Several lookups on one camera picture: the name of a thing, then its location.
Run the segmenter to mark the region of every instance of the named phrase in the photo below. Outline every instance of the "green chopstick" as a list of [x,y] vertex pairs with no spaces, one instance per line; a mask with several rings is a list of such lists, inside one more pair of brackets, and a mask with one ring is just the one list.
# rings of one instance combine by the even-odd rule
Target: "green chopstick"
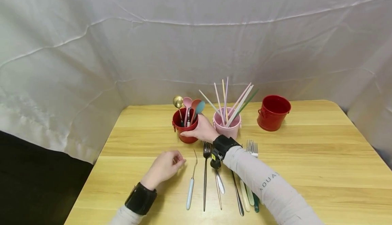
[[241,113],[241,111],[248,105],[248,103],[252,100],[252,98],[256,95],[256,93],[259,91],[260,88],[258,88],[252,96],[246,101],[246,103],[241,107],[241,109],[238,111],[238,113],[235,115],[234,119]]

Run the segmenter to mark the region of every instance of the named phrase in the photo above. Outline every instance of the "utensil holder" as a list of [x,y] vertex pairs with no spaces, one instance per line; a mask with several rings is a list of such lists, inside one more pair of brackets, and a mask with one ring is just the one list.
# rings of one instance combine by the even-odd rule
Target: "utensil holder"
[[224,126],[222,126],[221,116],[217,112],[215,112],[214,117],[212,118],[212,122],[213,122],[215,130],[220,135],[225,135],[228,138],[232,137],[233,139],[236,139],[237,135],[238,135],[238,130],[241,128],[241,115],[238,115],[237,117],[235,117],[229,127],[224,127]]
[[257,124],[266,131],[275,132],[290,110],[291,104],[287,99],[278,95],[268,95],[263,99],[258,111]]
[[[186,124],[186,119],[185,119],[186,108],[182,108],[182,109],[180,109],[180,111],[181,111],[181,114],[183,116],[183,119],[185,120],[184,124]],[[189,114],[192,117],[193,109],[189,110]],[[180,112],[178,110],[176,110],[176,112],[173,115],[173,119],[172,119],[172,125],[173,125],[173,128],[174,128],[174,132],[177,132],[178,137],[184,143],[194,143],[194,142],[196,142],[198,140],[195,137],[184,137],[184,136],[180,135],[181,132],[194,130],[197,127],[198,122],[199,122],[199,117],[196,115],[196,119],[193,121],[192,125],[190,125],[188,127],[182,127],[181,126]]]

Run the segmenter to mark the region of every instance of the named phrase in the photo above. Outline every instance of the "wooden table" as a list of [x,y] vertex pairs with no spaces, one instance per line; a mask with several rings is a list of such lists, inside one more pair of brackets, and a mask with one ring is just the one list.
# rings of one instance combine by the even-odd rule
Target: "wooden table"
[[[242,112],[237,139],[259,144],[259,159],[292,184],[328,225],[392,224],[392,173],[337,104],[295,101],[280,130],[266,132],[256,122],[261,103]],[[223,210],[217,200],[215,177],[207,168],[207,203],[203,212],[204,158],[202,144],[184,144],[173,132],[172,105],[129,106],[114,126],[88,177],[66,225],[107,224],[124,204],[155,157],[178,149],[187,159],[177,176],[158,190],[142,224],[276,224],[265,207],[241,217],[231,173],[220,170],[226,193]],[[212,107],[204,114],[211,119]],[[199,164],[191,209],[186,195],[198,154]]]

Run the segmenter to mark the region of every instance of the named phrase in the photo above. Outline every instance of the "chopstick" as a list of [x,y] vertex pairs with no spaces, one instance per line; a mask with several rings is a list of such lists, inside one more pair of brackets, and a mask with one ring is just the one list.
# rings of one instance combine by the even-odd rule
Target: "chopstick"
[[252,90],[253,86],[254,85],[250,86],[248,91],[245,93],[244,97],[241,99],[240,103],[238,104],[238,107],[235,109],[234,113],[231,115],[231,117],[230,117],[229,121],[226,123],[225,127],[229,127],[230,124],[233,122],[233,120],[235,119],[235,116],[237,115],[238,111],[240,110],[242,104],[244,103],[245,99],[249,95],[249,93]]
[[226,116],[226,123],[227,123],[227,121],[229,120],[229,114],[227,113],[227,107],[226,107],[226,104],[227,104],[227,91],[228,91],[228,87],[229,86],[229,77],[227,77],[227,80],[226,80],[226,94],[225,94],[225,92],[224,92],[224,97],[225,97],[225,108],[224,108],[224,114],[225,114],[225,116]]
[[245,88],[245,90],[243,91],[243,93],[241,94],[241,96],[237,99],[237,102],[235,102],[235,104],[233,105],[233,107],[231,107],[231,109],[230,109],[230,111],[229,111],[229,115],[230,115],[230,113],[235,109],[235,106],[236,106],[237,103],[240,101],[240,99],[242,99],[242,97],[244,96],[245,92],[248,91],[248,89],[249,89],[249,87],[250,87],[251,84],[252,84],[252,83],[249,83],[249,85]]
[[225,93],[225,82],[222,79],[222,91],[223,91],[223,100],[224,100],[224,108],[223,108],[223,118],[224,122],[223,125],[227,122],[227,115],[226,115],[226,93]]
[[248,103],[252,100],[252,98],[256,95],[256,93],[259,91],[259,88],[252,94],[252,96],[246,101],[246,103],[241,107],[241,109],[238,111],[238,113],[235,115],[236,117],[241,113],[241,111],[248,105]]
[[204,93],[202,91],[199,90],[199,92],[203,95],[203,97],[207,100],[207,102],[212,106],[212,108],[215,110],[215,112],[217,112],[217,114],[222,115],[217,109],[216,107],[211,103],[211,101],[204,95]]
[[222,118],[222,125],[225,125],[225,120],[223,119],[222,107],[220,105],[219,94],[218,94],[218,90],[216,88],[216,83],[214,83],[214,86],[215,86],[216,98],[218,99],[219,112],[221,113],[220,115],[221,115],[221,118]]

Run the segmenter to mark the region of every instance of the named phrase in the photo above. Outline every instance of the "black wristband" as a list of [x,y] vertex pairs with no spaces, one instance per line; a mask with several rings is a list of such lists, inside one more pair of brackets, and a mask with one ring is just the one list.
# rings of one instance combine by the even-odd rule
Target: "black wristband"
[[233,138],[228,138],[225,135],[219,135],[214,142],[212,143],[214,148],[219,151],[220,155],[222,156],[222,160],[225,158],[227,151],[231,147],[240,146]]
[[146,215],[156,198],[156,189],[151,191],[138,183],[125,201],[125,206],[136,214]]

